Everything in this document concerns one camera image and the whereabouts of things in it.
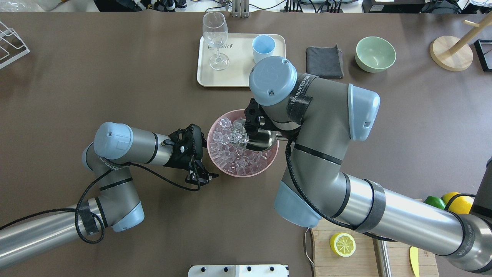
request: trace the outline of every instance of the tray logo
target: tray logo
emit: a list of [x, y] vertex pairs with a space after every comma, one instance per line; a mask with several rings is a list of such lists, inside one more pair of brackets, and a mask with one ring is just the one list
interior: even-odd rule
[[[215, 47], [211, 47], [211, 46], [209, 45], [209, 46], [208, 46], [208, 48], [209, 48], [209, 50], [212, 50], [212, 49], [213, 49], [213, 48], [215, 48]], [[221, 46], [221, 47], [219, 47], [219, 48], [232, 48], [232, 44], [226, 44], [226, 45], [223, 45], [223, 46]]]

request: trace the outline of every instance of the glass stem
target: glass stem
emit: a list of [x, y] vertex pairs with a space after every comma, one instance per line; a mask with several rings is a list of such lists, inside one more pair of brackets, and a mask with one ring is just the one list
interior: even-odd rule
[[219, 47], [217, 47], [217, 57], [216, 57], [215, 61], [216, 62], [221, 62], [222, 61], [222, 58], [220, 57]]

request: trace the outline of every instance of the yellow lemon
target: yellow lemon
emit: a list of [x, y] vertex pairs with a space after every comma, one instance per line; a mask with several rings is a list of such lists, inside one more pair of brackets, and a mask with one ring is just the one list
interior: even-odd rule
[[453, 200], [449, 206], [449, 210], [457, 214], [470, 213], [473, 198], [469, 196], [461, 196]]
[[342, 257], [350, 257], [355, 252], [355, 240], [347, 233], [336, 233], [330, 238], [333, 252]]
[[449, 200], [451, 199], [451, 197], [455, 196], [459, 194], [459, 192], [456, 192], [456, 191], [453, 191], [453, 192], [449, 192], [449, 193], [446, 193], [445, 195], [443, 195], [441, 197], [441, 199], [444, 201], [444, 204], [448, 204]]

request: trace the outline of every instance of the lime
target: lime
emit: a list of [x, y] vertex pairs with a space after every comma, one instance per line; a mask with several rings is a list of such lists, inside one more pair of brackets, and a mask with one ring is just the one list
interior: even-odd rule
[[333, 252], [342, 257], [350, 257], [355, 252], [355, 240], [347, 233], [336, 233], [330, 238]]
[[425, 204], [429, 204], [431, 206], [434, 206], [439, 209], [444, 209], [446, 207], [446, 204], [444, 204], [444, 201], [440, 199], [439, 197], [436, 196], [429, 196], [427, 199], [424, 201]]

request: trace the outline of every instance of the brown table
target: brown table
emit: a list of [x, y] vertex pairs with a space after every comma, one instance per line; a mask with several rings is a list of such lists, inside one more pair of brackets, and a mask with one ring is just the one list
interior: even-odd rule
[[[81, 153], [100, 124], [122, 122], [169, 134], [245, 108], [248, 89], [204, 88], [196, 81], [202, 13], [1, 13], [31, 53], [0, 70], [0, 222], [70, 206], [94, 179]], [[430, 58], [441, 35], [465, 34], [462, 19], [481, 16], [283, 14], [228, 19], [231, 33], [280, 34], [287, 57], [305, 72], [308, 46], [343, 50], [343, 82], [378, 92], [381, 108], [369, 139], [354, 142], [344, 172], [413, 198], [475, 193], [492, 154], [492, 75], [479, 61], [449, 72]], [[369, 35], [397, 51], [387, 71], [370, 74], [354, 60]], [[478, 38], [491, 38], [492, 28]], [[211, 170], [208, 157], [205, 165]], [[182, 181], [184, 171], [154, 168]], [[273, 209], [285, 169], [280, 154], [252, 178], [225, 174], [198, 193], [132, 169], [146, 218], [97, 245], [71, 242], [15, 265], [2, 276], [186, 276], [196, 264], [289, 265], [310, 276], [304, 229]], [[438, 260], [441, 276], [474, 276]]]

